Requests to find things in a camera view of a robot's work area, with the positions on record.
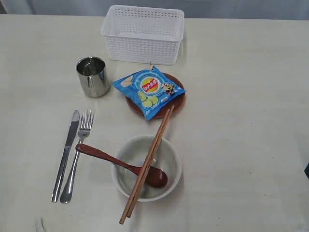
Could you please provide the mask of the silver fork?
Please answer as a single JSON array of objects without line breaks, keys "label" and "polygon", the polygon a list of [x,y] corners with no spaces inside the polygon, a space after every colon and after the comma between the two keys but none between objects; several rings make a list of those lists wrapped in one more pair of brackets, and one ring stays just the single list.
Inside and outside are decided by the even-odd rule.
[{"label": "silver fork", "polygon": [[[78,130],[78,137],[79,137],[78,144],[82,144],[84,139],[90,134],[92,124],[93,124],[93,119],[94,119],[94,113],[91,109],[86,109],[83,111],[80,128]],[[74,186],[74,180],[75,180],[75,174],[76,174],[79,156],[80,156],[80,152],[76,150],[75,156],[72,162],[72,166],[70,169],[70,173],[68,175],[68,179],[66,181],[65,187],[60,196],[61,203],[69,203],[72,199],[72,192],[73,192],[73,186]]]}]

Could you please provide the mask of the blue chips bag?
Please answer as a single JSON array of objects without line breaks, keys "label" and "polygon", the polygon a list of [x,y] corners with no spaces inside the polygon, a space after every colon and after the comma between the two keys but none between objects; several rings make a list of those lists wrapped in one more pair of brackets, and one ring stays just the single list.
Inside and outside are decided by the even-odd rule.
[{"label": "blue chips bag", "polygon": [[156,66],[118,79],[112,85],[138,106],[148,121],[170,101],[185,93]]}]

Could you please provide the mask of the silver foil packet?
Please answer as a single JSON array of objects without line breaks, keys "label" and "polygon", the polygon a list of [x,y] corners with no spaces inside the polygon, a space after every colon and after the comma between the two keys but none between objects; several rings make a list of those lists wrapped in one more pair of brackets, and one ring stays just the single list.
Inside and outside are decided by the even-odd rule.
[{"label": "silver foil packet", "polygon": [[88,97],[101,97],[110,89],[105,62],[99,57],[86,57],[76,65],[81,87]]}]

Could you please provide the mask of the wooden chopstick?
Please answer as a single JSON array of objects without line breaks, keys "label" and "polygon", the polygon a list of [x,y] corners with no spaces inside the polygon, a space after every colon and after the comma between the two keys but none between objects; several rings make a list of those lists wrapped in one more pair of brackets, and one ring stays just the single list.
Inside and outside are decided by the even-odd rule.
[{"label": "wooden chopstick", "polygon": [[150,166],[149,163],[150,163],[150,159],[152,158],[152,154],[154,153],[155,146],[156,146],[156,144],[158,143],[158,140],[159,140],[160,135],[163,133],[163,128],[164,128],[164,126],[167,124],[168,118],[169,118],[169,116],[170,116],[170,113],[173,111],[173,108],[174,108],[174,106],[172,106],[170,109],[168,109],[168,110],[166,111],[165,116],[164,116],[164,118],[163,118],[163,120],[162,120],[162,122],[161,122],[161,124],[160,124],[160,127],[159,127],[159,129],[158,129],[158,131],[157,131],[157,133],[156,133],[156,135],[155,135],[155,138],[154,138],[154,140],[153,140],[153,142],[152,142],[152,145],[151,145],[151,147],[150,147],[150,150],[149,150],[149,152],[148,152],[148,154],[147,154],[147,156],[146,156],[146,158],[145,158],[145,161],[144,161],[144,163],[143,163],[143,166],[142,166],[142,168],[141,168],[140,174],[138,175],[138,178],[137,178],[137,180],[136,180],[136,182],[135,182],[135,185],[134,185],[134,187],[133,187],[133,190],[132,190],[132,192],[131,192],[131,194],[130,194],[130,197],[129,197],[127,203],[126,203],[126,206],[125,206],[124,211],[123,211],[123,213],[122,213],[122,216],[121,216],[121,218],[120,218],[119,223],[120,223],[121,225],[124,224],[125,219],[126,219],[126,217],[127,217],[127,215],[128,215],[130,206],[132,205],[132,202],[134,201],[135,195],[136,195],[136,193],[138,192],[139,185],[141,185],[141,182],[142,182],[143,177],[146,176],[145,172],[146,172],[147,167]]},{"label": "wooden chopstick", "polygon": [[[160,145],[161,140],[162,140],[162,138],[163,138],[163,134],[164,134],[165,129],[166,129],[168,123],[169,123],[170,116],[169,116],[169,118],[168,118],[167,124],[166,124],[166,125],[164,126],[164,128],[163,128],[163,133],[160,135],[159,140],[158,140],[158,143],[156,144],[156,146],[155,146],[155,148],[154,148],[154,153],[152,154],[152,158],[150,159],[150,163],[149,163],[150,166],[151,166],[152,161],[153,161],[153,158],[154,158],[154,156],[155,156],[155,154],[156,154],[156,152],[157,152],[157,150],[158,150],[158,148],[159,148],[159,145]],[[143,184],[144,184],[144,182],[145,182],[145,179],[146,179],[146,177],[147,177],[147,174],[148,174],[148,172],[149,172],[149,170],[150,170],[150,166],[148,166],[147,169],[146,169],[146,172],[145,172],[146,176],[143,177],[142,182],[141,182],[141,185],[139,185],[138,192],[136,193],[135,198],[134,198],[134,201],[132,202],[132,205],[130,206],[130,209],[129,209],[127,218],[131,217],[131,214],[132,214],[132,212],[133,212],[133,210],[134,210],[134,207],[135,207],[135,205],[136,205],[136,202],[137,202],[137,200],[138,200],[138,198],[139,198],[139,195],[140,195],[141,189],[142,189],[142,187],[143,187]]]}]

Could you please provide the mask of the white speckled bowl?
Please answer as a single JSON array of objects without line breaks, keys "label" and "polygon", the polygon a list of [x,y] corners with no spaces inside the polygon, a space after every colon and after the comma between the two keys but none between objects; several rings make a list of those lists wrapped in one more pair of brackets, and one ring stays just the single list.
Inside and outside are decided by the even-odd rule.
[{"label": "white speckled bowl", "polygon": [[[154,138],[153,135],[134,137],[126,142],[114,156],[127,164],[142,166]],[[139,202],[153,202],[166,197],[175,189],[180,180],[182,173],[180,156],[173,145],[164,138],[160,143],[152,166],[163,170],[167,174],[167,185],[163,188],[144,185],[138,199]],[[112,166],[112,179],[118,190],[126,197],[129,197],[137,176],[128,169],[114,164]]]}]

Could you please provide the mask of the silver table knife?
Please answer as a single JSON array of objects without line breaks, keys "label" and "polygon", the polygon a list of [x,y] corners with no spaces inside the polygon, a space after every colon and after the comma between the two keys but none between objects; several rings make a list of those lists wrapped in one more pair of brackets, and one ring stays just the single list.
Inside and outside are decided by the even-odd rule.
[{"label": "silver table knife", "polygon": [[53,192],[52,192],[51,202],[54,202],[54,203],[56,203],[58,201],[58,198],[59,198],[59,194],[60,194],[60,190],[61,190],[61,186],[62,186],[62,181],[63,181],[64,175],[65,175],[67,160],[68,160],[69,153],[70,153],[70,149],[71,149],[71,146],[72,146],[73,141],[75,139],[75,135],[76,135],[77,130],[78,130],[79,119],[80,119],[80,113],[79,113],[78,110],[75,110],[74,113],[73,113],[73,116],[72,116],[71,123],[70,123],[70,128],[69,128],[68,136],[67,136],[67,139],[66,139],[66,142],[65,142],[65,147],[64,147],[63,154],[62,154],[60,166],[59,166],[59,169],[58,169],[55,186],[54,186],[54,189],[53,189]]}]

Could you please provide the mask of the white perforated plastic basket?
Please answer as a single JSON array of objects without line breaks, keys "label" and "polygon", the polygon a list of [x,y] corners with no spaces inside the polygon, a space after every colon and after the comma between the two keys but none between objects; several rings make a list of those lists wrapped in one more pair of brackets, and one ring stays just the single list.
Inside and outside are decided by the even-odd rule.
[{"label": "white perforated plastic basket", "polygon": [[174,65],[184,35],[184,11],[113,5],[101,27],[112,60]]}]

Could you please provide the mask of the brown wooden spoon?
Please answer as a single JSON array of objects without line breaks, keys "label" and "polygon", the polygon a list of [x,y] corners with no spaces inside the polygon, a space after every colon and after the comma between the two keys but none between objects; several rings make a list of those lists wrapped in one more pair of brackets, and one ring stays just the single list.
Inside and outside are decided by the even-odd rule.
[{"label": "brown wooden spoon", "polygon": [[[87,154],[89,156],[93,156],[93,157],[103,159],[103,160],[107,160],[111,163],[117,164],[121,167],[124,167],[125,169],[128,169],[129,171],[131,171],[135,175],[139,175],[140,171],[142,169],[142,167],[129,165],[129,164],[127,164],[127,163],[125,163],[125,162],[123,162],[123,161],[121,161],[121,160],[119,160],[115,157],[112,157],[112,156],[108,155],[107,153],[105,153],[101,150],[98,150],[94,147],[91,147],[89,145],[78,144],[75,147],[75,150],[79,151],[83,154]],[[168,177],[167,177],[167,175],[164,171],[162,171],[159,168],[153,167],[153,166],[150,167],[150,170],[149,170],[147,177],[145,179],[145,183],[147,185],[154,187],[154,188],[163,188],[167,185],[167,182],[168,182]]]}]

